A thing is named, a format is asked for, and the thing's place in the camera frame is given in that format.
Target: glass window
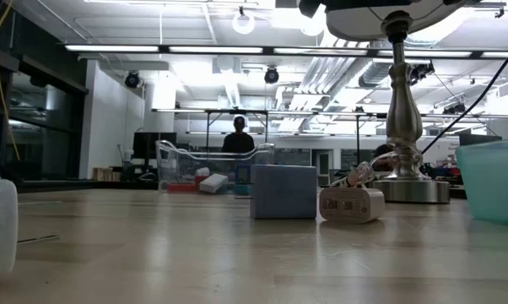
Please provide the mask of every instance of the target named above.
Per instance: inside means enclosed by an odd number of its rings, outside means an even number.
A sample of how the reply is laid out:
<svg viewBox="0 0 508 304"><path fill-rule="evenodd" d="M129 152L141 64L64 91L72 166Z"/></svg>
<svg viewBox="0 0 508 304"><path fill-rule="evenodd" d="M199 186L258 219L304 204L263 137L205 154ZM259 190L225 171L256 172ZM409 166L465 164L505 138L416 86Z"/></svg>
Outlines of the glass window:
<svg viewBox="0 0 508 304"><path fill-rule="evenodd" d="M16 150L10 134L7 136L5 165L25 180L64 180L69 172L70 135L40 128L24 122L9 120Z"/></svg>
<svg viewBox="0 0 508 304"><path fill-rule="evenodd" d="M60 89L24 73L12 78L10 111L52 125L72 126L73 97Z"/></svg>

